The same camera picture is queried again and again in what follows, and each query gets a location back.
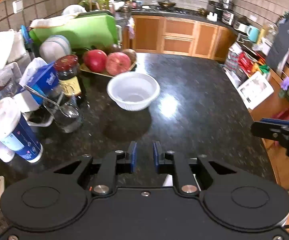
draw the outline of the red lid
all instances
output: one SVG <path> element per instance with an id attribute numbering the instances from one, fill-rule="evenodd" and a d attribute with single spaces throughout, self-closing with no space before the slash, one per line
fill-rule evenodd
<path id="1" fill-rule="evenodd" d="M 54 68 L 57 71 L 64 71 L 75 67 L 77 63 L 78 57 L 76 55 L 67 55 L 58 59 L 54 64 Z"/>

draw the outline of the spoon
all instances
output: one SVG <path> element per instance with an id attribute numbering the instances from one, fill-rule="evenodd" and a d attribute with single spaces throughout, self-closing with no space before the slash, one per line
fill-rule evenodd
<path id="1" fill-rule="evenodd" d="M 24 85 L 24 88 L 26 90 L 28 90 L 30 93 L 40 97 L 40 98 L 43 98 L 45 99 L 46 101 L 54 104 L 56 107 L 58 107 L 61 111 L 61 113 L 63 113 L 65 116 L 68 116 L 70 118 L 76 118 L 79 116 L 79 113 L 77 111 L 77 109 L 75 109 L 74 107 L 70 106 L 70 105 L 67 105 L 67 104 L 64 104 L 63 106 L 60 106 L 58 105 L 56 102 L 52 101 L 51 99 L 43 96 L 42 94 L 40 94 L 39 92 L 37 92 L 36 90 L 32 89 L 31 87 L 27 86 L 27 85 Z"/>

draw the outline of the fruit tray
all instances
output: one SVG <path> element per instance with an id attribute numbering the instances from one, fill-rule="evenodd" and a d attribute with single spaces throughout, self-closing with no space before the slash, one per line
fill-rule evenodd
<path id="1" fill-rule="evenodd" d="M 137 61 L 135 61 L 130 66 L 128 71 L 133 71 L 136 68 L 136 66 L 137 66 L 136 63 L 137 63 Z M 106 70 L 102 71 L 101 73 L 93 72 L 90 69 L 88 69 L 88 67 L 85 64 L 81 64 L 79 68 L 80 68 L 80 70 L 85 71 L 85 72 L 94 73 L 94 74 L 101 75 L 101 76 L 106 76 L 106 77 L 114 77 L 114 76 L 110 75 Z"/>

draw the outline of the red package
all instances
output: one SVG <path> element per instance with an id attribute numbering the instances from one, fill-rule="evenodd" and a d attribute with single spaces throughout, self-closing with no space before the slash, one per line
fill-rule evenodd
<path id="1" fill-rule="evenodd" d="M 252 73 L 253 61 L 246 56 L 245 52 L 240 53 L 238 64 L 247 74 Z"/>

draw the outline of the white cup lid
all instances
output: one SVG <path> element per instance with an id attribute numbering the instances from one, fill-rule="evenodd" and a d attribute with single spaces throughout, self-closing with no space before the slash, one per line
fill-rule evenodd
<path id="1" fill-rule="evenodd" d="M 0 100 L 0 139 L 9 136 L 20 120 L 21 112 L 11 97 Z"/>

